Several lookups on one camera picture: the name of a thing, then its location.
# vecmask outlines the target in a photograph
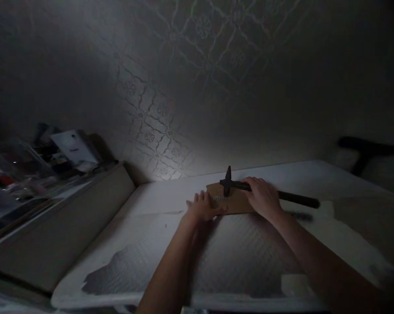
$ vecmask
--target hammer head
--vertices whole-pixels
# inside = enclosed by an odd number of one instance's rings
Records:
[[[227,168],[226,177],[220,180],[220,184],[223,186],[223,196],[228,197],[230,194],[230,188],[233,186],[232,181],[232,170],[230,166]]]

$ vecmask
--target person's left hand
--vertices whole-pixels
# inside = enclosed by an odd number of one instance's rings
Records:
[[[215,216],[221,215],[227,210],[227,207],[210,207],[210,197],[208,192],[201,191],[195,194],[194,202],[187,201],[188,211],[184,217],[199,223],[212,220]]]

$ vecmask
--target wall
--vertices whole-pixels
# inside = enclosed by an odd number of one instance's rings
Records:
[[[98,133],[135,181],[394,143],[383,1],[0,1],[0,136]]]

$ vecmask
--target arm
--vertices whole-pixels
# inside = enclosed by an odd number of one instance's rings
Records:
[[[333,313],[377,313],[380,291],[334,252],[285,214],[275,188],[263,179],[246,178],[253,208],[281,234],[309,279],[312,289]]]
[[[165,254],[137,308],[138,314],[179,313],[184,302],[184,283],[194,233],[201,222],[212,220],[224,212],[210,208],[207,192],[195,194],[194,203],[187,201],[188,211],[182,217]]]

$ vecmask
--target hand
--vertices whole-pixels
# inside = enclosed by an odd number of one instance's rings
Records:
[[[278,192],[271,183],[255,177],[247,177],[242,181],[248,183],[252,189],[252,192],[242,192],[245,193],[249,203],[258,214],[271,221],[273,217],[283,211]]]
[[[184,217],[196,223],[212,220],[227,210],[225,207],[211,208],[209,194],[204,191],[201,191],[199,195],[196,193],[194,202],[187,201],[187,205],[188,211]]]

